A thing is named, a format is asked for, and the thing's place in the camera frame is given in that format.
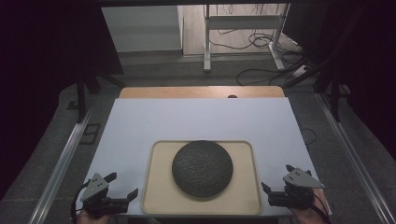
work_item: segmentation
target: cable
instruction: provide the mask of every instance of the cable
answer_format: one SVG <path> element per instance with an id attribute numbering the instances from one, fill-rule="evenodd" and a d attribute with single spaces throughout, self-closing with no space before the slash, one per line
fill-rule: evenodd
<path id="1" fill-rule="evenodd" d="M 281 52 L 281 53 L 295 53 L 295 54 L 301 54 L 301 55 L 305 55 L 305 52 L 304 51 L 295 51 L 295 50 L 289 50 L 289 49 L 286 49 L 282 44 L 280 44 L 279 42 L 277 42 L 277 46 L 278 46 L 278 50 L 279 49 L 281 49 L 281 50 L 279 50 L 279 52 Z"/>
<path id="2" fill-rule="evenodd" d="M 250 47 L 250 46 L 253 45 L 253 43 L 250 43 L 249 45 L 244 46 L 244 47 L 242 47 L 242 48 L 236 48 L 236 47 L 232 47 L 232 46 L 228 46 L 228 45 L 213 43 L 210 39 L 209 39 L 209 42 L 210 42 L 211 44 L 213 44 L 213 45 L 221 46 L 221 47 L 228 48 L 228 49 L 247 49 L 248 47 Z"/>
<path id="3" fill-rule="evenodd" d="M 305 143 L 305 145 L 306 146 L 309 146 L 309 145 L 311 145 L 311 144 L 313 144 L 315 141 L 317 141 L 317 134 L 314 132 L 314 130 L 312 130 L 312 129 L 308 129 L 308 128 L 303 128 L 303 129 L 300 129 L 300 131 L 311 131 L 311 133 L 314 135 L 314 140 L 312 140 L 310 143 L 306 143 L 305 141 L 304 141 L 304 143 Z"/>
<path id="4" fill-rule="evenodd" d="M 265 4 L 268 6 L 268 4 Z M 264 4 L 262 4 L 262 8 L 264 7 Z M 260 15 L 262 14 L 262 10 L 260 10 Z"/>
<path id="5" fill-rule="evenodd" d="M 72 202 L 72 204 L 71 204 L 71 207 L 70 207 L 70 219 L 72 220 L 72 222 L 73 222 L 74 224 L 77 223 L 77 216 L 76 216 L 76 212 L 77 212 L 77 210 L 76 210 L 76 201 L 77 201 L 78 195 L 79 195 L 79 193 L 80 193 L 83 189 L 85 189 L 85 188 L 88 187 L 88 184 L 90 183 L 90 181 L 91 181 L 91 180 L 89 180 L 88 182 L 84 183 L 83 185 L 81 185 L 81 186 L 78 188 L 78 190 L 76 191 L 75 197 L 74 197 L 74 199 L 73 199 L 73 202 Z"/>
<path id="6" fill-rule="evenodd" d="M 233 4 L 230 4 L 230 6 L 228 7 L 228 13 L 233 14 Z"/>
<path id="7" fill-rule="evenodd" d="M 256 15 L 257 15 L 257 13 L 259 13 L 258 5 L 259 4 L 255 4 L 254 8 L 250 11 L 249 15 L 251 15 L 251 13 L 254 11 L 254 9 L 256 9 Z"/>
<path id="8" fill-rule="evenodd" d="M 326 206 L 324 205 L 323 201 L 318 197 L 318 195 L 314 194 L 314 196 L 319 200 L 319 202 L 323 206 L 323 209 L 324 209 L 324 211 L 326 213 L 326 216 L 329 216 L 329 212 L 327 211 Z"/>
<path id="9" fill-rule="evenodd" d="M 282 57 L 282 60 L 285 61 L 286 63 L 296 63 L 296 62 L 291 62 L 291 61 L 286 60 L 285 55 L 300 55 L 300 56 L 304 57 L 304 55 L 302 53 L 283 53 L 281 57 Z"/>
<path id="10" fill-rule="evenodd" d="M 329 215 L 326 215 L 322 212 L 322 210 L 320 210 L 319 208 L 317 208 L 316 206 L 314 206 L 312 203 L 309 205 L 309 208 L 311 208 L 312 210 L 314 210 L 315 212 L 317 212 L 323 219 L 324 222 L 328 223 L 328 224 L 332 224 L 329 220 Z"/>
<path id="11" fill-rule="evenodd" d="M 264 15 L 267 15 L 267 9 L 268 9 L 268 4 L 265 4 L 265 11 L 264 11 Z"/>
<path id="12" fill-rule="evenodd" d="M 249 68 L 249 69 L 246 69 L 246 70 L 243 70 L 243 71 L 239 72 L 239 73 L 236 75 L 236 82 L 237 82 L 240 86 L 247 86 L 247 85 L 251 85 L 251 84 L 255 84 L 255 83 L 260 83 L 260 82 L 264 82 L 264 81 L 269 81 L 269 82 L 268 82 L 268 85 L 271 86 L 271 82 L 272 82 L 275 78 L 281 77 L 281 76 L 287 74 L 288 72 L 293 71 L 293 70 L 295 69 L 296 64 L 299 64 L 299 62 L 301 62 L 302 60 L 303 60 L 303 58 L 300 59 L 297 63 L 295 63 L 295 64 L 293 64 L 292 66 L 290 66 L 288 69 L 283 70 L 283 71 L 281 71 L 281 72 L 279 72 L 279 71 L 273 71 L 273 70 L 266 70 L 266 69 Z M 244 83 L 242 83 L 239 79 L 240 79 L 240 77 L 242 76 L 242 74 L 244 74 L 244 73 L 246 73 L 246 72 L 249 72 L 249 71 L 261 71 L 261 72 L 268 72 L 268 73 L 277 73 L 277 75 L 275 75 L 275 76 L 273 76 L 273 77 L 266 78 L 266 79 L 262 79 L 262 80 L 258 80 L 258 81 L 252 81 L 252 82 L 249 82 L 249 83 L 245 83 L 245 84 L 244 84 Z"/>
<path id="13" fill-rule="evenodd" d="M 270 44 L 270 42 L 273 40 L 273 38 L 269 35 L 266 34 L 257 34 L 257 29 L 254 30 L 253 34 L 248 37 L 248 41 L 250 44 L 253 44 L 257 48 L 265 47 Z M 264 41 L 264 44 L 257 44 L 256 41 L 261 40 Z"/>
<path id="14" fill-rule="evenodd" d="M 216 15 L 217 16 L 219 15 L 219 5 L 216 5 Z M 221 32 L 220 30 L 218 30 L 218 33 L 219 33 L 219 35 L 226 35 L 228 33 L 231 33 L 231 32 L 237 31 L 237 30 L 238 29 L 233 29 L 233 30 L 226 31 L 226 32 Z"/>
<path id="15" fill-rule="evenodd" d="M 288 80 L 293 77 L 293 74 L 290 74 L 287 78 L 285 78 L 285 80 L 283 81 L 283 86 L 286 85 L 286 83 L 288 82 Z"/>

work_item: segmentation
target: beige tray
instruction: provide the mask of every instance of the beige tray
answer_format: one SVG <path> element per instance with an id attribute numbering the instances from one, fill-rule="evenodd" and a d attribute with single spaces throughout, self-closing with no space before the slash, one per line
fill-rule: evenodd
<path id="1" fill-rule="evenodd" d="M 233 160 L 229 186 L 214 198 L 197 200 L 184 193 L 172 176 L 177 152 L 189 142 L 160 141 L 151 151 L 142 208 L 148 214 L 257 215 L 262 210 L 253 151 L 248 142 L 219 141 Z"/>

